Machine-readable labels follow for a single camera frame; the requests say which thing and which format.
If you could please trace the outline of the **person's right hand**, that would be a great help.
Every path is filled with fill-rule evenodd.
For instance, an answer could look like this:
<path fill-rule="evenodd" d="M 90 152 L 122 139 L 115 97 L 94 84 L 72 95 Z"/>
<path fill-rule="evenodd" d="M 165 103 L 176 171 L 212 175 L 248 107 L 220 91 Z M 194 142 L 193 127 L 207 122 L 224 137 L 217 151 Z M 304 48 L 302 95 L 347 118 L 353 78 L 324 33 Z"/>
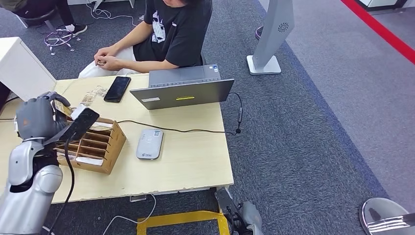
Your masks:
<path fill-rule="evenodd" d="M 100 56 L 115 56 L 118 53 L 118 49 L 115 46 L 100 48 L 94 55 L 95 65 L 98 65 Z"/>

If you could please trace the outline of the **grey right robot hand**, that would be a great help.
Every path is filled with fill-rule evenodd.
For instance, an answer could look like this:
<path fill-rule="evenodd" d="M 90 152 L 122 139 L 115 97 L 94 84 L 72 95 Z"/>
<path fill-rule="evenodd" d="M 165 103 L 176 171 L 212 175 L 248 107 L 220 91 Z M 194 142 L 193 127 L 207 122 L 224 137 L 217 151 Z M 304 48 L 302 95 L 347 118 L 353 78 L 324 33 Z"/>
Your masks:
<path fill-rule="evenodd" d="M 240 235 L 264 235 L 261 215 L 252 202 L 246 201 L 242 204 L 240 215 L 244 221 L 244 230 Z"/>

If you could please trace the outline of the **person's left hand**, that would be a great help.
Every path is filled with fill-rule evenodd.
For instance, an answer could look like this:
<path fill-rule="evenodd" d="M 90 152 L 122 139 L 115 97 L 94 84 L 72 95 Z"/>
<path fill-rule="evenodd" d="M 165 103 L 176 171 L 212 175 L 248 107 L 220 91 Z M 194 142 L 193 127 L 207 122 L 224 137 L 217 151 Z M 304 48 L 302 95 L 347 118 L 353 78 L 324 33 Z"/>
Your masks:
<path fill-rule="evenodd" d="M 108 71 L 119 71 L 124 68 L 123 60 L 114 56 L 100 56 L 98 66 Z"/>

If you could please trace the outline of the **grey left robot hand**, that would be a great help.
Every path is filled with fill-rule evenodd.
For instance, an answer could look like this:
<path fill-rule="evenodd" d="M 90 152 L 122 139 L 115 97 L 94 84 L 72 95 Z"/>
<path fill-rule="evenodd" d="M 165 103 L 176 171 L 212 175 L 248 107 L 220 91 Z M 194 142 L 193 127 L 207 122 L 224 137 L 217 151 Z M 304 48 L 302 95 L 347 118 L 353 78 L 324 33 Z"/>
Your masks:
<path fill-rule="evenodd" d="M 16 110 L 16 122 L 22 140 L 48 140 L 67 126 L 66 115 L 54 111 L 56 100 L 70 107 L 69 101 L 57 92 L 46 92 L 20 104 Z"/>

